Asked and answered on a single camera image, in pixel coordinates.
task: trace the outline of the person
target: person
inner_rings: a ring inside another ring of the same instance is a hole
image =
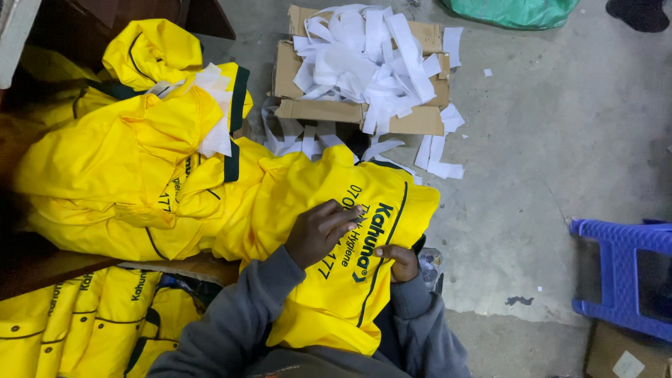
[[[663,12],[664,0],[609,0],[606,8],[638,32],[660,33],[670,24]]]
[[[380,348],[371,357],[326,346],[263,350],[267,328],[305,279],[305,269],[355,229],[352,220],[361,213],[359,205],[345,210],[330,200],[299,215],[287,242],[265,261],[252,260],[238,283],[225,287],[203,318],[183,329],[179,346],[156,359],[147,377],[472,377],[466,351],[444,319],[441,296],[425,287],[415,253],[395,245],[376,254],[394,259],[390,302],[401,367]]]

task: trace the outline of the blue plastic stool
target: blue plastic stool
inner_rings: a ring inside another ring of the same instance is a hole
[[[672,324],[640,314],[637,281],[637,250],[672,256],[672,223],[620,225],[577,219],[570,231],[599,242],[602,275],[602,303],[574,299],[574,311],[672,342]]]

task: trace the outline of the sleeve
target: sleeve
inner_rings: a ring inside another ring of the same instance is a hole
[[[252,260],[238,283],[224,288],[203,318],[189,323],[175,351],[160,355],[147,378],[240,375],[282,303],[306,278],[281,245],[267,260]]]
[[[412,377],[472,378],[466,350],[448,329],[441,295],[430,293],[422,275],[391,284],[394,324]]]

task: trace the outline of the green bag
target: green bag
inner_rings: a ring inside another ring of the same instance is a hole
[[[442,0],[457,14],[512,29],[557,28],[579,0]]]

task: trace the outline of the hand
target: hand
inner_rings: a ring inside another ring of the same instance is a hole
[[[357,228],[350,222],[362,213],[362,206],[344,210],[336,200],[328,200],[299,214],[285,243],[285,249],[301,269],[320,262],[348,231]]]
[[[394,260],[392,283],[410,281],[418,275],[418,257],[413,250],[407,250],[398,245],[384,245],[376,248],[376,256]]]

